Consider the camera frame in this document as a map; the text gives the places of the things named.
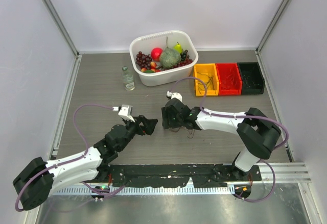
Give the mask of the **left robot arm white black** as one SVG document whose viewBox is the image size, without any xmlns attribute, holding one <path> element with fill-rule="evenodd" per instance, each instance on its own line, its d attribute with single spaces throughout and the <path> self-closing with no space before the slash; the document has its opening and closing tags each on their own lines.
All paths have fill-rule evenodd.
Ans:
<svg viewBox="0 0 327 224">
<path fill-rule="evenodd" d="M 109 176 L 108 164 L 134 136 L 152 135 L 157 123 L 157 119 L 139 115 L 122 125 L 114 125 L 103 139 L 83 152 L 57 160 L 34 158 L 13 180 L 16 211 L 32 210 L 54 192 L 79 182 L 105 182 Z"/>
</svg>

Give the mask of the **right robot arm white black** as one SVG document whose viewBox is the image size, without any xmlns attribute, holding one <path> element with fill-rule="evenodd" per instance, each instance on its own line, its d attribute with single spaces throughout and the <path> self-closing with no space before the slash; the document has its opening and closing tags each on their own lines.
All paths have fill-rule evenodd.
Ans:
<svg viewBox="0 0 327 224">
<path fill-rule="evenodd" d="M 280 128 L 259 109 L 246 112 L 225 113 L 204 107 L 189 108 L 177 98 L 161 108 L 164 129 L 184 127 L 189 130 L 216 130 L 238 135 L 245 148 L 231 165 L 231 176 L 238 181 L 245 179 L 259 160 L 267 160 L 281 136 Z"/>
</svg>

